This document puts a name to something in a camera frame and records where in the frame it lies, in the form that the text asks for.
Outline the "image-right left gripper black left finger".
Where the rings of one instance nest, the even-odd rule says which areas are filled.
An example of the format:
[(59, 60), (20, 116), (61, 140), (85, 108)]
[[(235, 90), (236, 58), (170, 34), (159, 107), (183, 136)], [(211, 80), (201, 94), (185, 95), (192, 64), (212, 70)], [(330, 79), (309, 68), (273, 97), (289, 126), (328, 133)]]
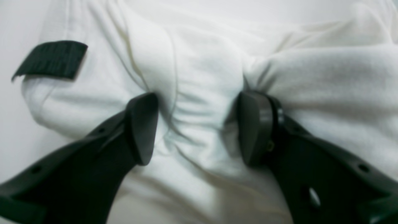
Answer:
[(105, 224), (124, 177), (149, 164), (158, 98), (145, 93), (84, 138), (1, 184), (1, 217), (19, 224)]

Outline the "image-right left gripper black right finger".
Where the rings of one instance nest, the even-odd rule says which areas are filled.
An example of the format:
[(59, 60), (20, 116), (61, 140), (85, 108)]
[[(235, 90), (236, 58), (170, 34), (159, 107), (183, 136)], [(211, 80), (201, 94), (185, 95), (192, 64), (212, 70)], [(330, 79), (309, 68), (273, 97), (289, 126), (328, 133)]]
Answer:
[(270, 169), (295, 224), (397, 223), (397, 181), (313, 136), (277, 98), (242, 91), (237, 119), (243, 162)]

